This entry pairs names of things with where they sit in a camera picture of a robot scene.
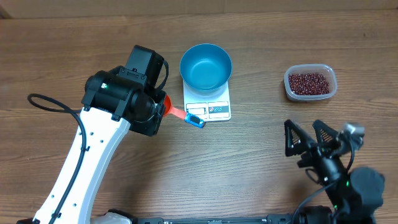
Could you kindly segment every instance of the kitchen scale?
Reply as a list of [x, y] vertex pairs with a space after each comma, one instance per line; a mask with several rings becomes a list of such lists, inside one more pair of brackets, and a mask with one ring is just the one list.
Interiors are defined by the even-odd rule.
[[194, 90], [183, 82], [183, 90], [184, 110], [187, 113], [194, 114], [206, 122], [231, 119], [228, 82], [211, 93]]

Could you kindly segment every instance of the wooden surface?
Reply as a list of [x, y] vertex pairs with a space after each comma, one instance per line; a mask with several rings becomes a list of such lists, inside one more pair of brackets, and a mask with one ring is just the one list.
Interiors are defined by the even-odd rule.
[[7, 18], [395, 9], [397, 0], [0, 0]]
[[[286, 119], [308, 132], [315, 119], [366, 127], [354, 167], [386, 176], [379, 223], [398, 212], [398, 11], [279, 12], [0, 21], [0, 223], [33, 217], [52, 189], [76, 123], [31, 106], [41, 93], [81, 107], [86, 79], [124, 65], [134, 44], [170, 64], [165, 90], [183, 106], [178, 65], [210, 42], [233, 60], [232, 119], [197, 129], [173, 117], [157, 136], [129, 133], [97, 194], [93, 216], [119, 208], [138, 217], [259, 216], [293, 212], [319, 188], [284, 156]], [[282, 82], [292, 65], [334, 68], [337, 94], [292, 103]], [[349, 156], [343, 158], [348, 162]], [[325, 194], [313, 204], [330, 206]]]

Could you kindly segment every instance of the label on scale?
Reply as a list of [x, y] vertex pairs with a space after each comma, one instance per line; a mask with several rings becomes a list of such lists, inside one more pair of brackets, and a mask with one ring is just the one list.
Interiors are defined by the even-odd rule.
[[201, 119], [228, 118], [229, 105], [227, 101], [209, 103], [187, 103], [187, 112]]

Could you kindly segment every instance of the empty blue bowl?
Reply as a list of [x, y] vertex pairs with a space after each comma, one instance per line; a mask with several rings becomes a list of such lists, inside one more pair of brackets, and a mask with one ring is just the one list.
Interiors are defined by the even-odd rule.
[[185, 83], [198, 91], [221, 88], [231, 77], [232, 60], [214, 44], [193, 46], [182, 56], [180, 72]]

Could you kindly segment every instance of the clear plastic container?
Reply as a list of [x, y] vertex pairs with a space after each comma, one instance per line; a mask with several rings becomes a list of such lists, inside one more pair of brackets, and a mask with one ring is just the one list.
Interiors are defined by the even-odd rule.
[[[329, 94], [324, 95], [297, 95], [292, 92], [289, 85], [289, 74], [322, 73], [329, 83]], [[337, 91], [336, 75], [331, 67], [324, 64], [305, 64], [291, 66], [285, 73], [285, 90], [287, 98], [292, 101], [315, 101], [331, 98]]]

